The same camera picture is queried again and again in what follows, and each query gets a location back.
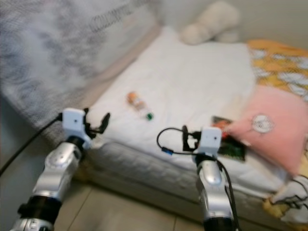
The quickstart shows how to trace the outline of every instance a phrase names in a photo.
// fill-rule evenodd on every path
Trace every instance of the white plush toy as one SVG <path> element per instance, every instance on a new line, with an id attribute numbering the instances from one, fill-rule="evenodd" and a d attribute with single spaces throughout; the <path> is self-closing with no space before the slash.
<path id="1" fill-rule="evenodd" d="M 180 40 L 189 45 L 215 39 L 219 42 L 237 42 L 240 12 L 224 1 L 211 4 L 197 20 L 180 33 Z"/>

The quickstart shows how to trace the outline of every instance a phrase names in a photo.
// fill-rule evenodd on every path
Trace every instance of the bottle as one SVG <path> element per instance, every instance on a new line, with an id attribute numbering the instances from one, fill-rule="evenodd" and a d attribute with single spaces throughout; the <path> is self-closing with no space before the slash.
<path id="1" fill-rule="evenodd" d="M 145 117 L 147 120 L 152 120 L 154 115 L 147 107 L 146 103 L 140 99 L 136 92 L 130 92 L 127 95 L 128 103 L 136 108 L 137 111 L 141 114 L 141 116 Z"/>

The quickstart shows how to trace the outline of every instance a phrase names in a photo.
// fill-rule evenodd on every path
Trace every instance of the wall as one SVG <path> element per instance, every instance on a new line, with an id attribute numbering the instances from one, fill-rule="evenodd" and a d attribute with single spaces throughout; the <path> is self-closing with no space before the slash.
<path id="1" fill-rule="evenodd" d="M 307 0 L 225 0 L 243 15 L 242 40 L 267 38 L 308 49 Z M 180 30 L 214 0 L 164 0 L 167 24 Z"/>
<path id="2" fill-rule="evenodd" d="M 34 134 L 34 130 L 1 98 L 0 165 Z M 0 179 L 0 230 L 8 231 L 18 218 L 17 209 L 27 202 L 43 170 L 49 144 L 39 137 L 7 169 Z"/>

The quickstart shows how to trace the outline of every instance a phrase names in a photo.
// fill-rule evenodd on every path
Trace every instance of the pillow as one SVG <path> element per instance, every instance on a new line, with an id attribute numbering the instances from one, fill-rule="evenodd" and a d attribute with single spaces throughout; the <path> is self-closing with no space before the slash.
<path id="1" fill-rule="evenodd" d="M 257 86 L 242 118 L 228 132 L 296 175 L 308 133 L 308 106 L 289 92 Z"/>

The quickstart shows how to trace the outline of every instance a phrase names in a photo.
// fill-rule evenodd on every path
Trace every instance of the mattress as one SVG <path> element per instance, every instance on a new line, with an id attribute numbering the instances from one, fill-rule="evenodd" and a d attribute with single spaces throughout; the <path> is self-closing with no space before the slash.
<path id="1" fill-rule="evenodd" d="M 112 84 L 91 107 L 89 122 L 99 126 L 112 114 L 106 132 L 95 139 L 90 159 L 96 168 L 107 168 L 147 185 L 195 200 L 195 164 L 191 156 L 169 156 L 156 146 L 156 136 L 166 127 L 187 125 L 200 130 L 221 113 L 234 97 L 248 98 L 255 75 L 245 44 L 208 42 L 187 46 L 171 28 L 161 36 Z M 126 95 L 136 91 L 154 114 L 142 118 Z M 163 146 L 181 151 L 181 134 L 166 132 Z M 248 151 L 244 163 L 222 158 L 234 189 L 247 195 L 267 197 L 288 176 L 281 168 Z"/>

